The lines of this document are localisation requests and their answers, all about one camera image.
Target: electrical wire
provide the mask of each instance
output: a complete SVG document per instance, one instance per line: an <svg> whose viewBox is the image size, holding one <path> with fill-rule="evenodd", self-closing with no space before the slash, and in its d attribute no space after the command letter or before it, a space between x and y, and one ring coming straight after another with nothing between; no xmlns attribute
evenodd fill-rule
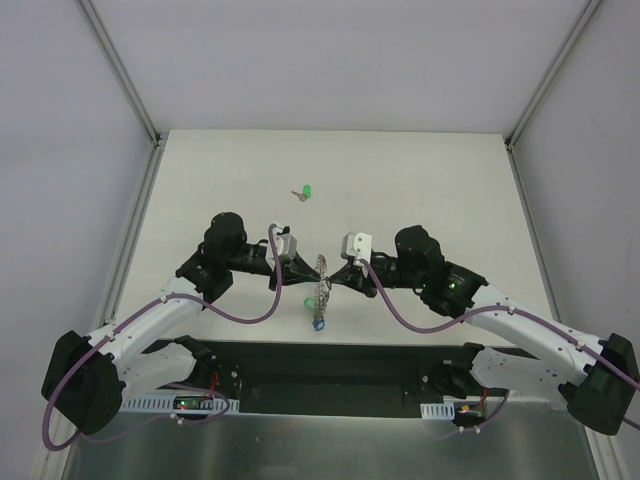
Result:
<svg viewBox="0 0 640 480"><path fill-rule="evenodd" d="M270 243L270 247L271 247L271 252L273 254L273 258L276 259L276 262L275 262L275 268L276 268L276 295L275 295L275 298L273 300L273 304L271 305L271 308L264 315L261 315L260 317L253 318L253 319L243 319L243 318L235 317L233 315L229 315L226 312L223 312L219 308L214 307L213 305L211 305L208 302L205 302L204 300L202 300L199 297L196 297L194 295L182 294L182 293L172 293L170 295L167 295L166 296L166 300L171 300L171 299L174 299L174 298L185 298L185 299L188 299L188 300L192 300L192 301L197 302L197 303L201 304L202 306L212 310L213 312L217 313L221 317L226 318L227 320L231 320L232 322L236 322L236 323L255 324L255 323L260 323L260 322L265 321L266 319L271 317L271 315L273 315L273 313L278 308L278 305L280 304L280 296L282 294L282 283L283 283L282 282L282 266L280 265L280 261L278 260L278 248L276 246L275 235L274 235L274 231L275 231L276 228L277 228L277 225L275 223L273 223L273 224L271 224L269 226L269 243ZM131 325L131 323L135 322L142 315L147 313L152 308L160 305L161 303L163 303L163 301L160 298L157 298L157 299L153 300L152 302L148 303L147 305L142 307L140 310L135 312L133 315L131 315L129 318L124 320L116 328L114 328L112 334L113 335L118 335L120 332L122 332L123 329L125 329L126 327ZM53 415L53 409L54 409L55 404L56 404L56 402L58 400L58 397L60 396L60 393L62 392L64 387L67 385L67 383L69 383L69 380L71 380L71 378L76 374L76 372L78 372L78 370L80 370L80 368L82 368L82 366L85 363L87 363L87 361L95 353L97 353L102 347L104 347L110 340L111 340L111 337L108 336L108 335L106 335L104 338L99 340L87 353L85 353L67 371L67 373L62 377L62 380L60 380L60 382L58 382L58 385L56 385L56 387L53 389L53 392L51 393L51 396L49 397L49 401L47 402L47 406L45 407L44 415L42 417L42 442L44 443L44 446L48 450L50 450L52 452L59 452L60 450L64 450L65 448L67 448L69 445L71 445L80 436L80 430L76 430L73 433L73 435L71 435L71 437L69 437L63 443L58 444L58 445L53 443L53 441L51 440L51 436L49 435L49 429L50 429L50 425L51 425L51 416Z"/></svg>
<svg viewBox="0 0 640 480"><path fill-rule="evenodd" d="M502 397L502 401L500 402L500 405L498 405L498 408L496 408L494 412L491 415L489 415L487 419L484 422L482 422L480 425L477 425L476 427L458 428L444 435L429 435L429 436L434 440L447 440L458 433L471 433L471 432L480 433L483 429L485 429L495 421L498 414L504 409L505 405L507 404L507 400L509 399L510 394L511 394L511 391L507 390L507 393L505 393L504 397Z"/></svg>
<svg viewBox="0 0 640 480"><path fill-rule="evenodd" d="M609 370L611 370L613 373L615 373L618 376L618 378L620 378L621 380L626 382L628 385L631 385L636 391L640 391L640 383L636 382L633 378L631 378L625 372L620 370L613 363L611 363L609 360L607 360L602 355L597 353L591 347L581 344L575 337L573 337L572 335L568 334L564 330L558 328L553 323L551 323L551 322L549 322L549 321L547 321L547 320L545 320L543 318L540 318L537 315L534 315L533 313L527 312L526 310L521 310L519 308L511 309L510 307L505 306L505 305L489 305L489 306L486 306L486 307L480 307L480 308L476 308L474 310L469 310L468 312L463 313L459 317L456 317L453 320L450 320L450 321L448 321L448 322L446 322L446 323L444 323L442 325L439 325L437 327L432 327L432 328L416 327L415 325L412 325L411 323L407 322L404 318L402 318L402 315L400 315L398 310L396 310L396 308L394 307L393 303L391 302L391 299L387 295L387 292L385 291L384 287L382 286L382 283L380 282L380 279L376 275L375 270L369 264L369 262L367 262L366 260L361 260L361 261L364 264L364 266L367 268L367 271L369 272L369 275L371 275L371 279L373 280L373 283L378 288L378 291L380 292L380 295L382 296L382 299L384 300L384 303L387 305L387 308L389 309L391 314L395 317L395 319L403 327L408 328L412 332L416 332L416 333L437 333L437 332L441 332L442 330L446 330L447 328L450 328L450 327L452 327L454 325L462 323L465 320L468 320L469 318L471 318L471 317L473 317L475 315L478 315L480 313L484 313L484 312L509 312L509 314L511 314L511 315L519 315L521 317L524 317L524 318L527 318L527 319L531 320L532 322L537 323L538 325L541 325L541 326L547 328L548 330L551 330L553 333L555 333L559 337L563 338L564 340L569 342L571 345L575 346L578 350L581 350L581 351L585 352L587 355L589 355L590 357L592 357L593 359L595 359L596 361L600 362L602 365L607 367ZM637 430L640 431L640 425L637 424L636 422L634 422L633 420L624 418L623 421L627 425L630 425L633 428L636 428Z"/></svg>

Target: gray wall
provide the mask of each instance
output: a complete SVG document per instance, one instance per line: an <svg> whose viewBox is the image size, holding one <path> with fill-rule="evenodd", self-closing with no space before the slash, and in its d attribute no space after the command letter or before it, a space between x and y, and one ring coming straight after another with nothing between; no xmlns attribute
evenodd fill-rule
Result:
<svg viewBox="0 0 640 480"><path fill-rule="evenodd" d="M73 1L0 7L0 478L27 478L56 339L96 320L149 144Z"/></svg>
<svg viewBox="0 0 640 480"><path fill-rule="evenodd" d="M640 357L639 24L637 0L605 2L515 158L561 317L626 336ZM618 441L638 475L640 432Z"/></svg>

